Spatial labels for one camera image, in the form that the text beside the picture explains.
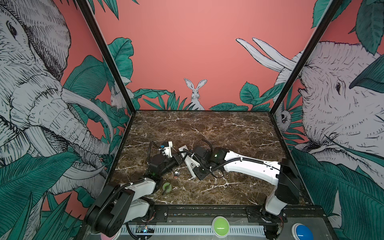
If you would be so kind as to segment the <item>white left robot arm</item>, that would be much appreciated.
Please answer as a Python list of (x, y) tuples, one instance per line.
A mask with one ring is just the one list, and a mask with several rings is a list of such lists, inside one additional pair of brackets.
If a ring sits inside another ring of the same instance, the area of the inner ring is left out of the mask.
[(103, 188), (84, 218), (90, 233), (113, 237), (129, 221), (127, 216), (135, 205), (142, 206), (139, 210), (142, 217), (147, 215), (151, 203), (144, 200), (144, 197), (155, 193), (163, 184), (163, 176), (187, 158), (186, 151), (173, 154), (172, 148), (172, 142), (157, 146), (151, 141), (147, 156), (148, 168), (139, 180), (123, 185), (110, 182)]

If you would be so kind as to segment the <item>white remote control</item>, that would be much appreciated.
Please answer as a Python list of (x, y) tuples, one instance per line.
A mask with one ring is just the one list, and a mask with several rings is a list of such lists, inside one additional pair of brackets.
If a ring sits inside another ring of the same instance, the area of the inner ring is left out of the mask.
[(185, 162), (185, 164), (186, 164), (186, 166), (187, 166), (187, 168), (188, 168), (188, 170), (192, 176), (192, 179), (195, 179), (196, 175), (195, 175), (193, 169), (195, 167), (199, 167), (200, 164), (197, 161), (195, 161), (194, 159), (192, 159), (190, 156), (188, 156), (187, 153), (185, 153), (185, 152), (182, 153), (182, 156), (183, 156), (183, 158), (185, 157), (184, 162)]

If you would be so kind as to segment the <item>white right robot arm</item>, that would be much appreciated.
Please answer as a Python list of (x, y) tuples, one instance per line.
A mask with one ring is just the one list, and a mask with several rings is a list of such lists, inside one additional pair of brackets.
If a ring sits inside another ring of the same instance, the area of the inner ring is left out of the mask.
[(204, 149), (200, 146), (191, 151), (183, 148), (187, 157), (195, 161), (191, 172), (199, 180), (216, 171), (236, 172), (263, 180), (274, 186), (267, 197), (263, 211), (278, 216), (287, 205), (300, 201), (301, 180), (295, 164), (286, 158), (281, 161), (264, 161), (246, 157), (225, 148)]

